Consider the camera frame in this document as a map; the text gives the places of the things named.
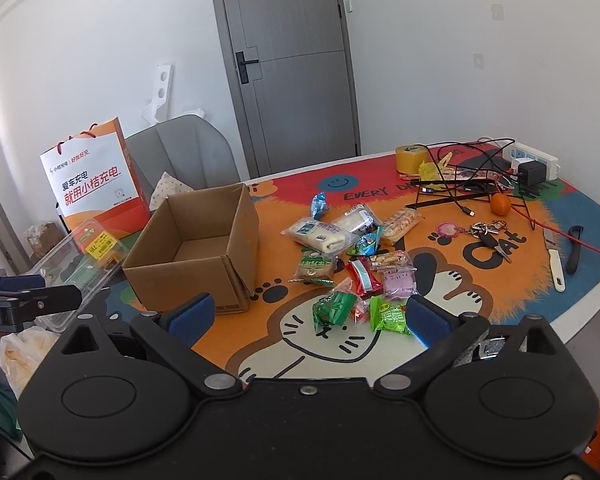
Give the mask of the light green snack packet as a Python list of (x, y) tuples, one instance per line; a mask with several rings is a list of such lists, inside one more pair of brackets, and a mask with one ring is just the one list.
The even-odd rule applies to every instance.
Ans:
[(370, 328), (374, 332), (408, 335), (406, 301), (402, 298), (374, 297), (370, 300)]

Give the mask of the pink snack packet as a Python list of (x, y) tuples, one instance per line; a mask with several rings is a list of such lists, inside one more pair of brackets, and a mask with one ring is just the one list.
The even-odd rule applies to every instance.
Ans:
[(384, 293), (392, 298), (408, 298), (416, 294), (415, 269), (412, 266), (394, 266), (383, 270), (382, 287)]

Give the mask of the pink pixel keychain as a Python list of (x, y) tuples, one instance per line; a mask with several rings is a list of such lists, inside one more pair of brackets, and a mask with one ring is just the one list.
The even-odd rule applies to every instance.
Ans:
[(459, 236), (462, 230), (453, 223), (444, 222), (437, 225), (436, 232), (441, 238), (454, 238)]

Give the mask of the yellow tape roll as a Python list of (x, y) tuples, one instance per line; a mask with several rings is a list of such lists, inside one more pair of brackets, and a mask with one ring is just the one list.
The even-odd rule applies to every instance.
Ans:
[(421, 145), (401, 145), (394, 151), (396, 156), (396, 171), (404, 176), (416, 176), (419, 167), (430, 162), (427, 149)]

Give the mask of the green biscuit pack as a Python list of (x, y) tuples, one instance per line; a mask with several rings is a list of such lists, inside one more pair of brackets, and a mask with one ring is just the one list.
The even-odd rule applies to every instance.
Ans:
[(302, 248), (300, 260), (291, 283), (304, 283), (332, 287), (335, 284), (336, 257), (329, 257), (312, 248)]

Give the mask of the small blue snack packet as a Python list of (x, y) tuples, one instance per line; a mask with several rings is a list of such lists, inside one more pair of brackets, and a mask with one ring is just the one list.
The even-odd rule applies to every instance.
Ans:
[(328, 211), (326, 194), (319, 192), (312, 197), (310, 203), (310, 214), (314, 220), (320, 221)]

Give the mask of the long white bread pack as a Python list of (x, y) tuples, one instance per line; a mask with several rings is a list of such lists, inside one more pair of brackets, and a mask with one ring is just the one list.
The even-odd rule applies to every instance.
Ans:
[(358, 240), (356, 235), (336, 224), (318, 221), (311, 217), (301, 218), (280, 234), (328, 256), (340, 255)]

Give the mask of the small cracker packet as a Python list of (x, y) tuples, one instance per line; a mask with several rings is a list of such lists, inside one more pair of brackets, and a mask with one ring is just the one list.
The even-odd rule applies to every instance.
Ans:
[(370, 267), (374, 271), (383, 271), (393, 268), (411, 268), (413, 261), (405, 250), (394, 250), (393, 252), (382, 252), (381, 254), (368, 257)]

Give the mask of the biscuit roll pack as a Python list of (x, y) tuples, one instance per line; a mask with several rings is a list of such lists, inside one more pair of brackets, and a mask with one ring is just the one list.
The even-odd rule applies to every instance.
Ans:
[(422, 215), (413, 208), (403, 207), (389, 217), (382, 227), (381, 241), (396, 244), (422, 220)]

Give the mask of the clear plastic fruit container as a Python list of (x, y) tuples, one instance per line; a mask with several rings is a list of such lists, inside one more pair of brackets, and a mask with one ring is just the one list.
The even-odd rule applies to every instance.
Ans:
[(79, 307), (68, 312), (39, 315), (37, 326), (63, 332), (122, 268), (129, 251), (95, 219), (87, 219), (32, 266), (28, 274), (44, 278), (47, 287), (74, 285), (82, 294)]

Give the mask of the clear sandwich pack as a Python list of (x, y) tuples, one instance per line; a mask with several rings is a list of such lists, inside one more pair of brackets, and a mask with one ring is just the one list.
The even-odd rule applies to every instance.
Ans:
[(382, 227), (382, 222), (366, 204), (357, 204), (332, 222), (354, 235), (363, 235)]

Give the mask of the white power strip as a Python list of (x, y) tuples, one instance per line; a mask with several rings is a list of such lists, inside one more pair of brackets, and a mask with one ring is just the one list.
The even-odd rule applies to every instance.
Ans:
[(557, 180), (560, 174), (559, 159), (551, 154), (547, 154), (529, 145), (514, 142), (509, 144), (503, 150), (503, 157), (510, 162), (510, 168), (514, 174), (518, 172), (518, 168), (524, 162), (535, 160), (543, 164), (546, 169), (545, 179), (547, 181)]

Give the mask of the red snack packet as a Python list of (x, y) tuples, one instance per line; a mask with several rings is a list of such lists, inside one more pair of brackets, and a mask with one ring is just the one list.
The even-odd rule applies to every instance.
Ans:
[(350, 260), (347, 269), (351, 274), (355, 292), (360, 297), (375, 296), (382, 292), (382, 284), (373, 274), (370, 264), (365, 259)]

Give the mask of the teal green snack packet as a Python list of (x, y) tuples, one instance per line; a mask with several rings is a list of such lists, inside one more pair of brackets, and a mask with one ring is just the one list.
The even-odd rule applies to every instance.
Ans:
[(376, 255), (380, 245), (381, 231), (381, 227), (378, 226), (376, 229), (368, 230), (360, 235), (355, 244), (348, 249), (347, 254), (355, 257)]

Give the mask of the dark green candy packet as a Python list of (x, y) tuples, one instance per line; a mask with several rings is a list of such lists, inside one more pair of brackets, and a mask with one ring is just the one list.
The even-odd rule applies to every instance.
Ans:
[(332, 290), (326, 296), (316, 300), (312, 304), (315, 330), (319, 332), (324, 327), (343, 326), (357, 303), (358, 296), (340, 290)]

